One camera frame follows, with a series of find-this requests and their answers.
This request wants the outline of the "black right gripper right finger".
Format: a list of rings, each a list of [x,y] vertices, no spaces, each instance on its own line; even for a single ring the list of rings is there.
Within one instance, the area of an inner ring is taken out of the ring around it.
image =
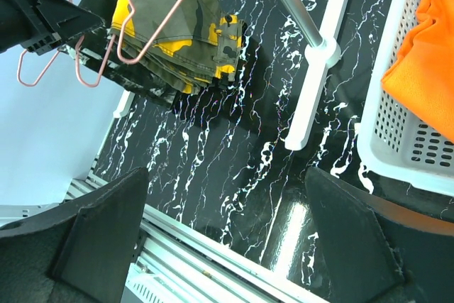
[[[453,223],[317,167],[304,182],[336,302],[453,301]]]

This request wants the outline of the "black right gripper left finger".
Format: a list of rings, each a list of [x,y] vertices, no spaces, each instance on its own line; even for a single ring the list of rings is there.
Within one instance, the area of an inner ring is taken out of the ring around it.
[[[138,167],[1,227],[2,302],[120,302],[148,194]]]

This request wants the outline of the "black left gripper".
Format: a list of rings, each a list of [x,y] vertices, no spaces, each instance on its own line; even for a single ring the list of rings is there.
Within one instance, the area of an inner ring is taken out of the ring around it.
[[[20,45],[42,55],[103,24],[67,0],[1,0],[1,52]]]

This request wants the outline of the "camouflage yellow trousers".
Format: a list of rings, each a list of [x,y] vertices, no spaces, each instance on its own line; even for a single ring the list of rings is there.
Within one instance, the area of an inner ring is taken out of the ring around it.
[[[244,30],[220,0],[117,0],[110,28],[123,59],[183,94],[235,82]]]

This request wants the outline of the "orange trousers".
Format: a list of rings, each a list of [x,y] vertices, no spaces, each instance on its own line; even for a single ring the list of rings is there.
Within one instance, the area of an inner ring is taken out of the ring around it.
[[[382,88],[453,140],[453,0],[421,0],[418,25],[406,35]]]

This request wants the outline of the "pink hanger with camouflage trousers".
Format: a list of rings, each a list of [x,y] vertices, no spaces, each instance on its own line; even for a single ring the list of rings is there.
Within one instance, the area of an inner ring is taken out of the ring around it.
[[[111,19],[117,0],[81,0],[79,6],[98,16],[104,24],[70,44],[75,50],[75,68],[79,83],[89,88],[99,85],[102,78],[131,91],[131,73],[114,56],[115,39],[110,34]]]

